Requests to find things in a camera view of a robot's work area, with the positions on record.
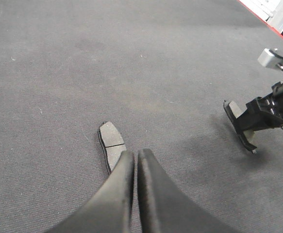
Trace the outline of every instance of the black plastic part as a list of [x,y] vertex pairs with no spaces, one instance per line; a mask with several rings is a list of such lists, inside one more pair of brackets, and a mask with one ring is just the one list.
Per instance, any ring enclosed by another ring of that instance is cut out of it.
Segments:
[[114,124],[103,122],[98,128],[98,137],[105,156],[106,167],[110,174],[117,164],[122,151],[126,150],[123,138]]
[[244,147],[248,150],[253,152],[257,147],[250,143],[250,140],[246,137],[244,131],[240,128],[239,122],[237,121],[237,117],[234,115],[232,109],[231,109],[231,102],[224,102],[224,110],[226,114],[228,115],[231,123],[234,126],[234,129],[237,133],[238,138],[240,139],[241,143],[244,145]]
[[150,149],[138,155],[138,201],[145,233],[237,233],[183,194]]
[[46,233],[129,233],[134,156],[123,151],[106,182],[78,211]]

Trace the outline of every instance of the gray carpet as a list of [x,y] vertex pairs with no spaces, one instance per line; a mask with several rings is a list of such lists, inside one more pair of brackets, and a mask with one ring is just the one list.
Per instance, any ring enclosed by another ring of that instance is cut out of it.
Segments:
[[42,232],[94,195],[104,120],[223,222],[283,233],[283,131],[251,155],[223,110],[283,80],[256,61],[274,47],[236,0],[0,0],[0,233]]

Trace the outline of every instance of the black curved object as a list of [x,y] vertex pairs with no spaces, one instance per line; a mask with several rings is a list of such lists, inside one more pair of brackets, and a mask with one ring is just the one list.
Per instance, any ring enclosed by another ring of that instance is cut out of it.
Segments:
[[133,153],[123,151],[115,169],[97,193],[46,233],[129,233],[133,173]]
[[183,194],[150,149],[138,155],[138,201],[143,232],[238,233]]

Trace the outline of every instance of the red stripe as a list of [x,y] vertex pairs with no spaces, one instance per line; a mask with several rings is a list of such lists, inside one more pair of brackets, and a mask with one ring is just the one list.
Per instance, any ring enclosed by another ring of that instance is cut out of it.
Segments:
[[279,31],[277,31],[275,28],[273,28],[272,26],[268,25],[267,22],[265,22],[263,19],[261,19],[259,16],[257,16],[250,8],[248,8],[244,3],[242,3],[240,0],[238,0],[243,6],[245,6],[247,8],[247,10],[249,10],[253,15],[255,15],[258,19],[260,19],[262,22],[264,22],[265,25],[268,26],[268,28],[270,28],[273,32],[275,32],[277,35],[279,35],[282,39],[283,39],[283,35],[279,33]]

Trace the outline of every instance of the black rubber edge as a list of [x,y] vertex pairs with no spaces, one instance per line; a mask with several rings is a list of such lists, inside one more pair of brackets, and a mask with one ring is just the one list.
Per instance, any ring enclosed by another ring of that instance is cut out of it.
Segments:
[[239,128],[238,124],[237,124],[237,118],[235,117],[235,115],[233,114],[233,111],[230,108],[230,102],[224,101],[223,103],[223,108],[226,112],[226,114],[228,115],[228,118],[230,119],[236,133],[237,136],[239,138],[239,140],[241,141],[241,143],[243,144],[243,146],[246,148],[246,150],[254,153],[254,150],[257,148],[255,145],[251,144],[249,142],[249,140],[247,139],[247,137],[245,136],[244,132]]

